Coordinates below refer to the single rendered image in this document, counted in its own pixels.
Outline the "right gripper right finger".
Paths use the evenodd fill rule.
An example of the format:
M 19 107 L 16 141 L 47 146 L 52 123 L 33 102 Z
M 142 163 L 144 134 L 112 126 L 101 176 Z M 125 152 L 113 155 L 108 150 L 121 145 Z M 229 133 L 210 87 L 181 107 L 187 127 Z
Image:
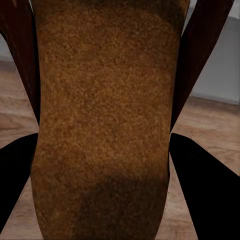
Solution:
M 240 240 L 240 176 L 187 136 L 169 152 L 198 240 Z

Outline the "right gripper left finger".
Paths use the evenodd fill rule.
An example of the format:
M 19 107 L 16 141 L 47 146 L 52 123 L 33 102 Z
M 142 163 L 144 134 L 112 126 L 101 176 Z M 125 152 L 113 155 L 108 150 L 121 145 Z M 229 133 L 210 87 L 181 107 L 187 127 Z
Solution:
M 23 136 L 0 149 L 0 233 L 31 176 L 38 135 Z

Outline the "sandal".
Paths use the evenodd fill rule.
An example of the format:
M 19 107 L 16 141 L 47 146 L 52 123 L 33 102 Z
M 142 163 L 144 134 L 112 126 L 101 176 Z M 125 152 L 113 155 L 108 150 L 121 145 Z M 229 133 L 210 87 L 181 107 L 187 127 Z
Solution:
M 155 240 L 170 136 L 235 0 L 0 0 L 39 125 L 44 240 Z

